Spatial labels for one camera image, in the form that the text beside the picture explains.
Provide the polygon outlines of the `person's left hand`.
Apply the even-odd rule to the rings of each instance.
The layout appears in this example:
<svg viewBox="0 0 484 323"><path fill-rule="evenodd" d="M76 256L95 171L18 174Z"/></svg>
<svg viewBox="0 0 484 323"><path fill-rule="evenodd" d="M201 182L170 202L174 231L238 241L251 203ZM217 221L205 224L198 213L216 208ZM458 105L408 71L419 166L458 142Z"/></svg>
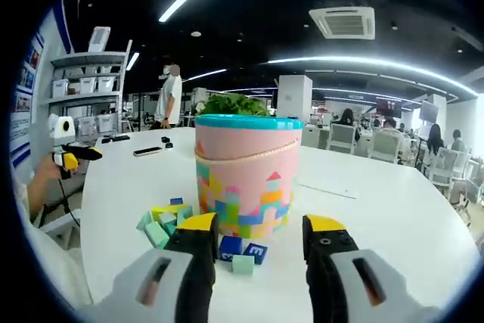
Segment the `person's left hand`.
<svg viewBox="0 0 484 323"><path fill-rule="evenodd" d="M49 180L61 179L61 168L54 162L53 154L46 154L35 172L35 180L46 182Z"/></svg>

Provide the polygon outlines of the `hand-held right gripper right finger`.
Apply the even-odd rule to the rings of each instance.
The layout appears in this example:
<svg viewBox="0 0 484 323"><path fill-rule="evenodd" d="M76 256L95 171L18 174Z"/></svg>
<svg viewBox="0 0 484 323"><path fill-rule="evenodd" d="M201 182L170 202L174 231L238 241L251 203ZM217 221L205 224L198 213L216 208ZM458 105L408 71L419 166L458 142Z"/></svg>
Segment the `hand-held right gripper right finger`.
<svg viewBox="0 0 484 323"><path fill-rule="evenodd" d="M302 218L306 283L314 322L435 322L440 309L422 306L405 277L373 250L361 250L340 222Z"/></svg>

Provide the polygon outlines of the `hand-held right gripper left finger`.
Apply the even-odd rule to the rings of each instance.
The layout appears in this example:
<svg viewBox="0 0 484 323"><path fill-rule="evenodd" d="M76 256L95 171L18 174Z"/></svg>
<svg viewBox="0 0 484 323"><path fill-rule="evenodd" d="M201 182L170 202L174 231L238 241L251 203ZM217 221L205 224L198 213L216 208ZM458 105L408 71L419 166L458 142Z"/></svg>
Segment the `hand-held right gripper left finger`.
<svg viewBox="0 0 484 323"><path fill-rule="evenodd" d="M216 282L219 219L192 216L166 246L125 267L99 303L79 309L83 322L207 322Z"/></svg>

